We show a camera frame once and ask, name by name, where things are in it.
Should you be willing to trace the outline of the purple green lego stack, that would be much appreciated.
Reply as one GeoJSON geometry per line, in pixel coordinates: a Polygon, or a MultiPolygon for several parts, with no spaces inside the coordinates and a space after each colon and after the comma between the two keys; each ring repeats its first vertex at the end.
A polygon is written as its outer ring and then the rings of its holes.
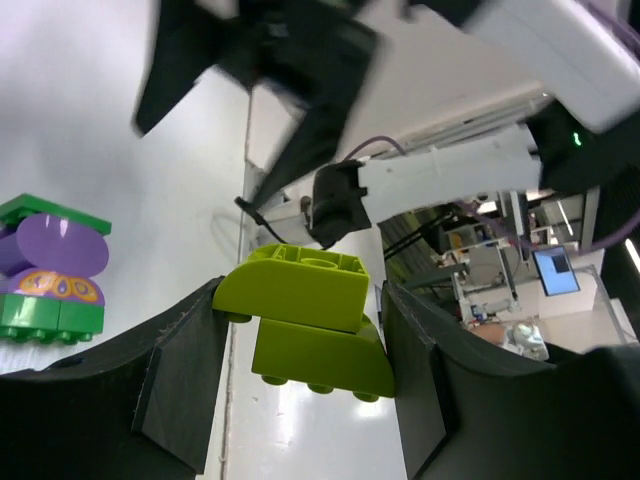
{"type": "Polygon", "coordinates": [[[94,278],[109,261],[110,222],[37,196],[1,205],[1,337],[89,342],[103,331],[94,278]]]}

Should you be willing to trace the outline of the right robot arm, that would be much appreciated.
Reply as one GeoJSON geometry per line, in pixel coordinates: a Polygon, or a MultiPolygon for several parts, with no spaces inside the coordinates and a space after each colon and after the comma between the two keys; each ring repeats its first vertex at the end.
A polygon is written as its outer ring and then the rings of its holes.
{"type": "Polygon", "coordinates": [[[240,1],[222,18],[194,1],[162,1],[146,82],[133,118],[149,133],[221,69],[245,89],[260,82],[300,101],[303,116],[238,207],[263,224],[281,189],[314,178],[296,231],[324,248],[398,214],[481,192],[581,193],[639,159],[639,59],[579,1],[432,1],[465,33],[515,55],[552,102],[488,134],[418,154],[366,161],[335,156],[379,48],[361,1],[240,1]]]}

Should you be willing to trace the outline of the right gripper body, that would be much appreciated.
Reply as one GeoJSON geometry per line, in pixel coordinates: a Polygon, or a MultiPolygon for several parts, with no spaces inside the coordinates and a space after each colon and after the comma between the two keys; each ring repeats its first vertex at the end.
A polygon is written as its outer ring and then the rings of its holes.
{"type": "Polygon", "coordinates": [[[239,1],[238,39],[221,66],[246,90],[264,83],[303,101],[349,95],[351,113],[379,47],[357,19],[367,5],[239,1]]]}

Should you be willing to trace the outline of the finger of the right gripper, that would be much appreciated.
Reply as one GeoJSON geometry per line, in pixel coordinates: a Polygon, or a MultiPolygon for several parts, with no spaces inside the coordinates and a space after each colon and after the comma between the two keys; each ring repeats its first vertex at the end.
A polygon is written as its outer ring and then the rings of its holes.
{"type": "Polygon", "coordinates": [[[254,192],[254,206],[262,208],[278,190],[328,163],[336,154],[350,113],[349,95],[295,98],[302,113],[289,138],[272,158],[266,176],[254,192]]]}
{"type": "Polygon", "coordinates": [[[194,1],[161,0],[154,47],[133,124],[149,133],[218,64],[238,39],[235,18],[222,18],[194,1]]]}

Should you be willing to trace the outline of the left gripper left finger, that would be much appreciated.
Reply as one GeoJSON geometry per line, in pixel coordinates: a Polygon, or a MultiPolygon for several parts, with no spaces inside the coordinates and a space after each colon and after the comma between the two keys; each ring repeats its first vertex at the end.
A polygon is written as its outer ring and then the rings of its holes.
{"type": "Polygon", "coordinates": [[[193,479],[205,469],[228,323],[212,280],[41,371],[1,379],[5,479],[193,479]]]}

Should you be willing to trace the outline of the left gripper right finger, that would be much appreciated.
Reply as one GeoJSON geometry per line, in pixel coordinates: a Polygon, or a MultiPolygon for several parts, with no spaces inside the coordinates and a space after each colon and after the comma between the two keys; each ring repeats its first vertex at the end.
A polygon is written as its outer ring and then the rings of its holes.
{"type": "Polygon", "coordinates": [[[639,349],[495,346],[388,282],[382,321],[411,479],[635,479],[639,349]]]}

